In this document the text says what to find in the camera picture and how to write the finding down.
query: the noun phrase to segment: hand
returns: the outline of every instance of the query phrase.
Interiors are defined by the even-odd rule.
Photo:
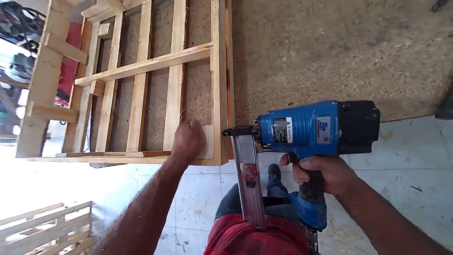
[[[174,134],[171,156],[178,160],[192,161],[206,144],[206,135],[198,120],[186,120]]]
[[[288,164],[288,156],[285,154],[280,159],[280,165]],[[310,180],[310,176],[304,171],[321,171],[325,180],[324,191],[334,196],[343,196],[350,187],[354,186],[359,179],[354,170],[339,156],[319,157],[312,156],[293,163],[293,178],[296,183],[303,185]]]

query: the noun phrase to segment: shoe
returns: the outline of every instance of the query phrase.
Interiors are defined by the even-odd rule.
[[[267,169],[267,173],[269,174],[269,180],[271,178],[274,178],[275,181],[281,181],[282,179],[282,173],[280,172],[280,167],[277,166],[276,164],[272,164],[269,166]]]

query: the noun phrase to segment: wooden crate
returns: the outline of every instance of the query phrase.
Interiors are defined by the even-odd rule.
[[[222,165],[228,162],[229,141],[222,131],[234,126],[234,95],[231,39],[231,0],[211,0],[211,42],[184,49],[186,35],[186,0],[175,0],[171,53],[149,59],[152,1],[126,4],[120,0],[98,0],[82,12],[82,46],[77,49],[65,42],[69,11],[76,0],[50,0],[49,15],[30,84],[16,157],[30,161],[163,163],[168,158],[173,137],[181,118],[184,63],[210,58],[212,74],[212,125],[203,126],[207,143],[193,165]],[[118,67],[124,11],[141,7],[137,62]],[[114,17],[113,24],[101,21]],[[108,70],[94,74],[102,38],[112,38]],[[53,106],[63,56],[79,62],[72,88],[70,108]],[[167,109],[163,151],[143,152],[144,107],[148,72],[169,67]],[[125,152],[107,151],[110,144],[113,110],[118,79],[134,76],[130,125]],[[83,153],[93,95],[102,97],[101,119],[96,151]],[[41,157],[43,136],[48,120],[68,122],[64,145],[57,157]]]
[[[0,220],[0,228],[9,226],[0,230],[0,254],[55,255],[63,249],[65,255],[88,254],[95,244],[91,207],[91,201],[67,209],[59,203]]]

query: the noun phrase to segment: person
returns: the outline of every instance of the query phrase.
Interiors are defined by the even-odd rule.
[[[206,137],[198,121],[187,120],[179,125],[168,160],[99,241],[93,255],[154,253],[178,183],[204,141]],[[280,165],[286,164],[288,159],[283,156]],[[302,169],[321,171],[325,192],[335,196],[379,254],[453,254],[405,219],[340,157],[313,156],[292,167],[294,180],[300,185],[309,181],[309,175]],[[269,196],[288,193],[281,184],[277,165],[269,168],[267,190]],[[307,237],[292,205],[269,206],[265,211],[267,230],[253,231],[242,218],[235,185],[220,203],[204,254],[308,255]]]

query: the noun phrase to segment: wooden slat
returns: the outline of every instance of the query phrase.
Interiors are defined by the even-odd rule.
[[[186,41],[186,4],[186,0],[174,1],[171,53],[182,52],[184,49]],[[183,64],[170,66],[164,129],[164,150],[166,151],[171,151],[173,147],[174,133],[181,119],[183,74]]]
[[[87,67],[85,68],[84,76],[93,75],[94,72],[96,71],[97,61],[99,58],[99,46],[101,43],[101,38],[97,36],[99,26],[100,26],[99,23],[95,23],[91,29],[90,45],[88,51],[89,52],[88,64]],[[74,146],[72,148],[72,152],[83,152],[83,149],[85,147],[85,139],[87,136],[87,126],[88,120],[90,118],[91,107],[92,107],[91,87],[86,87],[83,88],[81,94],[79,118],[77,120],[76,133],[74,136]]]
[[[171,151],[163,152],[126,152],[126,157],[155,157],[170,156]]]
[[[212,43],[205,43],[185,49],[181,53],[170,53],[167,55],[159,56],[157,58],[148,59],[143,62],[129,64],[116,68],[114,70],[108,70],[88,77],[76,79],[75,84],[86,87],[90,86],[91,82],[94,80],[108,82],[111,80],[142,74],[172,65],[207,58],[210,56],[211,46]]]
[[[110,8],[116,14],[121,14],[123,11],[127,11],[127,8],[124,6],[123,3],[120,2],[120,0],[104,0],[104,2],[110,5]]]
[[[87,54],[85,52],[70,45],[66,42],[66,40],[63,40],[51,33],[47,33],[45,35],[44,46],[49,47],[79,63],[87,62]]]
[[[82,156],[102,156],[103,152],[66,152],[57,153],[56,157],[82,157]]]
[[[225,2],[211,0],[212,48],[212,124],[214,126],[214,162],[216,166],[228,162],[228,139],[222,131],[228,127],[227,58],[226,58]]]
[[[81,50],[84,52],[89,52],[90,51],[90,41],[91,41],[91,31],[92,31],[92,25],[84,19],[83,21],[83,26],[81,30],[81,37],[82,37],[82,45],[81,45]],[[79,63],[77,66],[77,72],[76,76],[79,77],[84,77],[85,72],[87,70],[87,65]],[[69,100],[69,107],[74,110],[74,111],[81,111],[87,107],[87,105],[81,105],[82,101],[82,96],[83,96],[83,88],[80,86],[72,86],[72,92],[71,92],[71,98]],[[68,123],[66,127],[66,134],[64,136],[64,142],[63,142],[63,147],[62,147],[62,152],[72,152],[74,150],[74,141],[76,138],[76,130],[77,130],[77,125],[78,125],[78,120],[77,123]]]
[[[168,156],[156,157],[126,157],[126,156],[88,156],[88,157],[28,157],[25,160],[34,162],[89,162],[89,163],[118,163],[118,164],[163,164]],[[194,166],[213,166],[213,159],[194,159]]]
[[[233,30],[232,30],[232,0],[225,0],[225,25],[226,25],[226,100],[228,107],[228,128],[236,126],[234,113],[234,75],[233,75]],[[233,145],[228,139],[228,156],[234,159]]]
[[[55,213],[52,213],[52,214],[49,214],[49,215],[46,215],[46,216],[39,217],[37,219],[33,219],[31,221],[26,221],[24,223],[21,223],[21,224],[18,224],[18,225],[15,225],[15,226],[12,226],[12,227],[9,227],[9,228],[6,228],[6,229],[2,229],[2,230],[0,230],[0,240],[5,238],[5,237],[8,237],[8,236],[10,236],[12,234],[15,234],[15,233],[24,231],[26,229],[38,226],[40,224],[49,222],[51,220],[55,220],[55,219],[57,219],[57,218],[59,218],[61,216],[64,216],[64,215],[68,214],[68,213],[72,213],[72,212],[78,211],[80,209],[83,209],[85,207],[91,206],[91,204],[92,204],[92,202],[87,202],[87,203],[84,203],[84,204],[81,204],[81,205],[78,205],[78,206],[67,208],[67,209],[65,209],[63,211],[58,211],[58,212],[55,212]]]
[[[69,16],[72,7],[60,0],[50,0],[43,34],[52,33],[66,40],[69,31]],[[27,108],[31,102],[52,105],[60,79],[63,55],[48,47],[40,47],[30,82]],[[48,120],[25,116],[22,121],[16,157],[39,157],[44,131]]]
[[[52,119],[75,123],[77,120],[77,112],[69,108],[59,106],[46,106],[36,102],[31,102],[27,109],[27,116],[33,118]]]
[[[55,255],[55,254],[58,254],[58,252],[60,252],[61,250],[63,250],[64,248],[70,246],[70,245],[73,245],[85,238],[87,238],[88,236],[90,235],[90,231],[85,231],[61,244],[58,244],[57,246],[55,247],[52,247],[51,249],[49,250],[46,250],[42,253],[40,253],[39,255]]]
[[[115,26],[113,28],[113,38],[111,43],[109,70],[118,67],[120,57],[121,28],[123,25],[123,13],[115,16]],[[111,124],[113,121],[113,110],[115,109],[116,89],[118,80],[106,82],[104,100],[102,101],[101,119],[97,133],[96,151],[105,152],[110,143]]]
[[[91,83],[91,89],[90,93],[98,96],[98,97],[104,97],[104,92],[106,89],[106,83],[102,81],[93,81]]]
[[[17,86],[17,87],[20,87],[20,88],[28,88],[28,86],[29,86],[26,83],[18,82],[18,81],[15,81],[13,79],[6,78],[6,77],[3,77],[3,76],[0,76],[0,82],[4,82],[6,84]]]
[[[82,16],[85,19],[91,19],[95,16],[102,14],[103,12],[105,12],[106,10],[109,10],[109,9],[111,9],[111,8],[108,3],[99,1],[99,3],[91,6],[90,8],[88,8],[86,10],[83,10],[80,14],[82,14]]]
[[[84,214],[73,220],[66,221],[60,226],[54,226],[16,242],[0,246],[0,254],[22,255],[25,252],[31,251],[32,249],[55,240],[69,232],[73,232],[74,230],[86,226],[90,224],[90,222],[90,214]]]
[[[142,5],[137,62],[148,60],[151,54],[151,7],[151,1]],[[132,93],[132,107],[130,109],[129,132],[126,146],[127,152],[141,150],[148,75],[149,73],[138,74],[134,79],[134,92]]]
[[[44,207],[44,208],[37,209],[37,210],[34,210],[34,211],[26,212],[26,213],[21,214],[21,215],[17,215],[17,216],[9,217],[9,218],[6,218],[6,219],[2,219],[2,220],[0,220],[0,226],[4,225],[4,224],[11,223],[13,221],[18,221],[20,219],[31,218],[31,217],[33,217],[33,216],[35,216],[37,214],[40,214],[40,213],[43,213],[43,212],[47,212],[47,211],[50,211],[50,210],[53,210],[53,209],[57,209],[57,208],[60,208],[62,206],[64,206],[63,203],[58,203],[58,204],[55,204],[55,205],[52,205],[52,206],[48,206],[48,207]]]
[[[115,16],[115,12],[109,8],[109,9],[105,10],[104,12],[100,13],[99,15],[89,18],[88,22],[90,22],[91,24],[95,24],[95,23],[99,23],[103,20],[106,20],[108,18],[111,18],[113,16]]]
[[[90,248],[94,245],[94,238],[90,237],[85,239],[79,246],[65,253],[64,255],[79,255],[85,249]]]

